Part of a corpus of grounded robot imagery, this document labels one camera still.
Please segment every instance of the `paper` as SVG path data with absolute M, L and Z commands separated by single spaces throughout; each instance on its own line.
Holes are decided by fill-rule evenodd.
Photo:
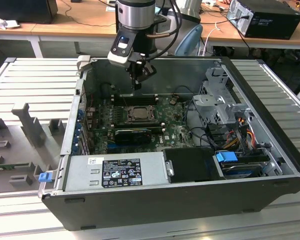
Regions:
M 20 27 L 17 21 L 15 20 L 3 20 L 0 18 L 0 29 L 6 30 L 11 28 Z

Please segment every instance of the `metal bracket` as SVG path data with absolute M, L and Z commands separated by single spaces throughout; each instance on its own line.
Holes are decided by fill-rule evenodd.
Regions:
M 40 147 L 43 144 L 43 140 L 40 137 L 43 129 L 35 117 L 34 120 L 29 115 L 28 103 L 16 103 L 11 112 L 16 115 L 22 123 L 22 130 L 25 135 L 28 136 L 29 141 L 35 146 Z
M 79 72 L 83 72 L 84 70 L 90 68 L 89 64 L 90 64 L 90 55 L 80 55 L 78 57 L 78 60 L 76 61 L 76 67 Z

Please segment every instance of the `black electronic device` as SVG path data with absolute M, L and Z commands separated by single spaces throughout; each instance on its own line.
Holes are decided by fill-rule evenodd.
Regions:
M 246 38 L 289 40 L 300 12 L 277 0 L 233 0 L 226 18 Z
M 50 24 L 58 12 L 56 0 L 0 0 L 0 19 Z
M 117 145 L 143 145 L 151 143 L 151 131 L 142 130 L 118 130 L 114 135 L 114 142 Z

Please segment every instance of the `warning label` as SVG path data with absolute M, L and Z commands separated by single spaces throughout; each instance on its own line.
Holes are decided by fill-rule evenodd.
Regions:
M 142 185 L 140 159 L 103 161 L 101 185 L 104 188 Z

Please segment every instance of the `blue latch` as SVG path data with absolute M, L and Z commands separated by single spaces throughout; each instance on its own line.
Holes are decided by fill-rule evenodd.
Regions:
M 52 182 L 52 172 L 40 173 L 38 180 L 40 183 Z
M 220 151 L 216 155 L 218 162 L 237 162 L 238 158 L 234 151 Z

